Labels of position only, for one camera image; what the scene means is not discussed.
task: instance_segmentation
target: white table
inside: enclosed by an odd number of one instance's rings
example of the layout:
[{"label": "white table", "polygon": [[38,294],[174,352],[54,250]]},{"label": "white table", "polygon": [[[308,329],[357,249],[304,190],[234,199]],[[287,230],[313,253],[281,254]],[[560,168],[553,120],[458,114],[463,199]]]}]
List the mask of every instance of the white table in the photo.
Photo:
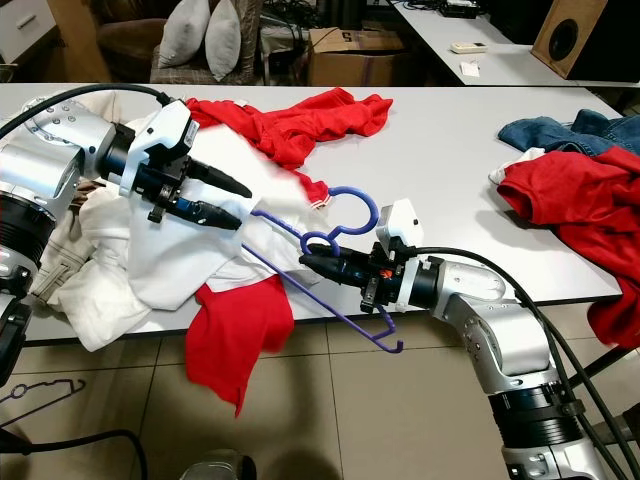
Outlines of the white table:
[{"label": "white table", "polygon": [[[486,16],[475,19],[448,18],[432,10],[409,10],[404,2],[395,8],[434,53],[464,85],[559,86],[640,88],[640,83],[565,80],[531,54],[531,45],[516,45],[491,25]],[[486,53],[458,55],[450,50],[454,42],[480,42]],[[465,76],[461,61],[476,60],[480,77]]]},{"label": "white table", "polygon": [[[38,94],[61,85],[0,86],[0,116]],[[309,87],[168,86],[174,97],[244,99],[263,111],[288,107],[324,91]],[[507,204],[490,186],[490,170],[519,155],[496,139],[505,124],[523,117],[548,115],[571,121],[581,108],[615,117],[616,113],[581,88],[351,88],[356,98],[372,93],[394,99],[387,126],[370,137],[350,136],[319,144],[302,171],[329,185],[360,187],[383,206],[408,197],[425,230],[424,244],[473,250],[497,262],[542,304],[588,301],[620,293],[615,279],[566,247],[544,229],[522,229],[504,213]],[[157,108],[155,100],[125,93],[123,115],[133,119]],[[339,199],[328,207],[332,224],[360,225],[366,209],[355,200]],[[375,235],[346,237],[344,246],[369,251]],[[340,311],[360,314],[359,291],[323,281],[313,288]],[[327,313],[289,290],[296,320]],[[177,312],[154,311],[134,333],[188,328],[198,310],[195,301]],[[73,337],[64,319],[39,312],[29,340]]]}]

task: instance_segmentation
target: denim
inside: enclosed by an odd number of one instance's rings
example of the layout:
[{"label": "denim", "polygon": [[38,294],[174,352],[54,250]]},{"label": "denim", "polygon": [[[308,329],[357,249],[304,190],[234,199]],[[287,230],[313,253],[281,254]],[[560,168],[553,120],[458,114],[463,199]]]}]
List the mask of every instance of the denim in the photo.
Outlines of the denim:
[{"label": "denim", "polygon": [[525,118],[505,126],[498,138],[523,152],[538,147],[594,157],[617,145],[640,155],[640,115],[609,120],[584,109],[570,126],[549,117]]}]

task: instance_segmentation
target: paper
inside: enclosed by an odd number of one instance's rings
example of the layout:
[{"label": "paper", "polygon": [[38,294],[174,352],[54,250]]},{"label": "paper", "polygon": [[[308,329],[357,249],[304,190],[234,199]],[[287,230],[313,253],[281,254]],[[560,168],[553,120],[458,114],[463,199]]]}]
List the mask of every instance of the paper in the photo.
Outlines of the paper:
[{"label": "paper", "polygon": [[462,74],[467,77],[479,77],[480,65],[475,60],[473,62],[460,62],[460,69]]}]

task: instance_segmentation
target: cardboard box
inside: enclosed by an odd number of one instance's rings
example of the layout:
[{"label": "cardboard box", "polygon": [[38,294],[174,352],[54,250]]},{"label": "cardboard box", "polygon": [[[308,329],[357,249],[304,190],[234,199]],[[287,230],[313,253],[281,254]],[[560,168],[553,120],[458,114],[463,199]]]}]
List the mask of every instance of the cardboard box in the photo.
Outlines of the cardboard box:
[{"label": "cardboard box", "polygon": [[411,55],[394,32],[322,28],[309,31],[309,42],[310,86],[408,84]]}]

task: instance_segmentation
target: clothes pile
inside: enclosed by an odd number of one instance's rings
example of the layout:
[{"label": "clothes pile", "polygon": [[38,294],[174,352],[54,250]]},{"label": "clothes pile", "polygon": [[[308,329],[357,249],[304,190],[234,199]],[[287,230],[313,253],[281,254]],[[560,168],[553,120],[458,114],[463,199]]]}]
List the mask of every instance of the clothes pile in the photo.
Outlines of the clothes pile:
[{"label": "clothes pile", "polygon": [[622,296],[594,303],[589,323],[606,344],[640,346],[640,116],[609,120],[581,110],[505,126],[498,138],[525,152],[490,174],[524,219],[614,275]]},{"label": "clothes pile", "polygon": [[[318,281],[299,264],[297,239],[250,213],[260,208],[297,230],[328,231],[318,212],[328,202],[327,185],[296,169],[316,142],[380,131],[391,104],[378,95],[356,101],[339,88],[269,113],[242,102],[188,100],[200,123],[189,154],[231,175],[253,196],[193,179],[183,183],[181,196],[224,208],[243,221],[241,228],[201,227],[171,215],[151,223],[149,203],[138,195],[119,197],[118,187],[107,183],[86,196],[73,217],[82,232],[82,248],[67,249],[78,253],[73,269],[49,281],[55,288],[41,288],[41,299],[64,312],[93,351],[143,322],[152,309],[176,310],[195,294],[202,308],[187,333],[187,375],[233,403],[239,414],[260,352],[282,349],[293,329],[280,278],[245,252],[242,242],[303,283]],[[128,126],[138,133],[150,118]],[[44,273],[56,270],[59,245],[71,238],[72,225],[63,222],[43,256],[43,262],[51,258]]]}]

